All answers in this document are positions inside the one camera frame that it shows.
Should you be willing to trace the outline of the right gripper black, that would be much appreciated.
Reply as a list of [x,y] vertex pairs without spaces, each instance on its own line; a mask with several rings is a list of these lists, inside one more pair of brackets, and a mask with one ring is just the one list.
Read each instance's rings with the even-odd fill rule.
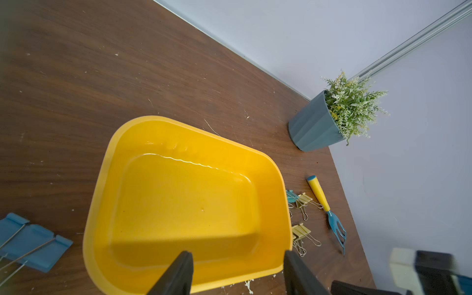
[[401,295],[398,292],[355,286],[334,280],[331,284],[332,295]]

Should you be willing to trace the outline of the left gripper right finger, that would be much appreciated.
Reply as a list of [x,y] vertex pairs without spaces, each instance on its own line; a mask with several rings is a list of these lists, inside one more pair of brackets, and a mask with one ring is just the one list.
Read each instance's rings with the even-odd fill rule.
[[329,291],[293,251],[286,251],[283,274],[288,295],[329,295]]

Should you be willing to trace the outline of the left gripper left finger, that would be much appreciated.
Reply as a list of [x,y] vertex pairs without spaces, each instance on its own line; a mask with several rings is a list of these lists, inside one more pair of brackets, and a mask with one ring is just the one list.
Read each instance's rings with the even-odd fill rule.
[[193,273],[192,253],[182,251],[147,295],[190,295]]

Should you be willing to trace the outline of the yellow plastic storage box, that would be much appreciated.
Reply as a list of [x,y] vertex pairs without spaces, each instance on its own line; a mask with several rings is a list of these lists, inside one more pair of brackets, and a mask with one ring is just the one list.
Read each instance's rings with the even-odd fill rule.
[[83,240],[104,294],[146,294],[183,251],[197,293],[277,274],[291,248],[285,184],[268,155],[162,116],[111,137]]

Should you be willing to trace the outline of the blue binder clip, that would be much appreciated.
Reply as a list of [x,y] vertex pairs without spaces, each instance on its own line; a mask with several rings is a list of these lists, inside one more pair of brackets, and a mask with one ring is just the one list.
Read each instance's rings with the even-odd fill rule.
[[7,214],[1,220],[1,260],[6,259],[8,263],[1,270],[14,264],[19,266],[1,285],[25,267],[48,273],[72,245],[72,240],[32,224],[26,218]]

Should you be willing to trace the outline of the potted green plant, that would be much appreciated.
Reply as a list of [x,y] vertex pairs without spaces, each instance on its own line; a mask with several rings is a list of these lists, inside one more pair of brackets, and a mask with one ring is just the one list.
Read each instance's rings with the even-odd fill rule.
[[305,105],[288,122],[294,145],[303,152],[315,151],[352,137],[369,138],[369,127],[379,114],[387,91],[372,91],[371,77],[349,79],[345,72],[334,79],[325,78],[327,88]]

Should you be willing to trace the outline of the yellow blue handled tool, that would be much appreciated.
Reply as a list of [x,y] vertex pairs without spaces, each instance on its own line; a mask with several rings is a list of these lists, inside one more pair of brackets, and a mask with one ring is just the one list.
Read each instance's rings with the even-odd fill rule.
[[319,201],[319,204],[322,206],[322,209],[326,213],[328,224],[340,244],[342,254],[345,256],[345,242],[347,239],[347,232],[344,229],[344,226],[340,222],[338,216],[332,212],[318,178],[315,175],[312,175],[307,178],[307,182],[310,188],[312,189],[315,197]]

